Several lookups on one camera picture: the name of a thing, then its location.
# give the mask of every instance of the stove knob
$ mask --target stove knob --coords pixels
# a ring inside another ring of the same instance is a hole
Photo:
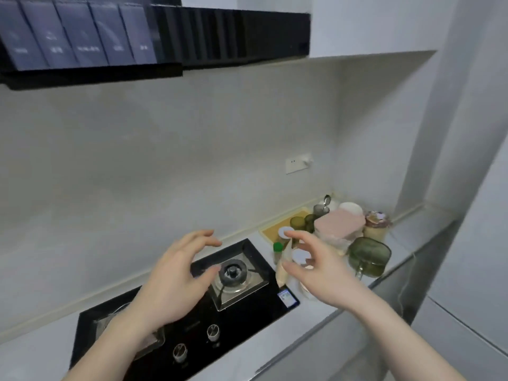
[[[206,329],[206,335],[208,339],[212,342],[215,342],[219,339],[220,329],[217,325],[210,325],[208,329]]]
[[[173,358],[176,362],[181,364],[187,358],[187,347],[184,343],[179,343],[173,349]]]

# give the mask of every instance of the forearm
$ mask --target forearm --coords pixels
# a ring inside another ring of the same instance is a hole
[[[370,290],[365,289],[365,297],[352,312],[374,336],[398,381],[464,381],[459,372]]]
[[[63,381],[120,381],[136,355],[144,334],[120,314],[108,325]]]

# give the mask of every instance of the white countertop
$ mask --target white countertop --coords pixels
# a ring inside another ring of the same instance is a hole
[[[397,223],[385,240],[392,250],[386,272],[401,264],[453,220],[454,217],[449,213],[426,207]],[[272,246],[258,232],[252,232],[247,237],[275,268]],[[223,247],[241,239],[243,237],[232,238]],[[362,281],[370,285],[374,279],[363,277]],[[339,313],[334,307],[308,299],[294,278],[289,279],[288,287],[299,299],[300,306],[226,353],[191,380],[250,380],[258,371],[312,334],[328,318]],[[69,368],[79,313],[70,314],[1,345],[0,379],[60,380]]]

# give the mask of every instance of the person's left hand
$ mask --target person's left hand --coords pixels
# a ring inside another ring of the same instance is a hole
[[[127,319],[141,334],[148,335],[161,326],[184,317],[205,294],[220,270],[208,268],[199,278],[191,275],[191,262],[205,246],[220,246],[213,230],[194,231],[174,242],[152,270],[148,281],[118,315]]]

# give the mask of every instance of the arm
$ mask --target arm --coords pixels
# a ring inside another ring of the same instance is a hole
[[[305,242],[300,248],[312,254],[314,269],[283,262],[284,269],[321,301],[353,313],[380,345],[397,380],[464,381],[385,301],[356,279],[326,243],[307,232],[286,235]]]
[[[213,230],[201,230],[176,241],[157,262],[131,304],[118,314],[63,381],[120,381],[142,340],[159,327],[185,316],[219,272],[209,268],[194,279],[190,264],[205,246],[220,246]]]

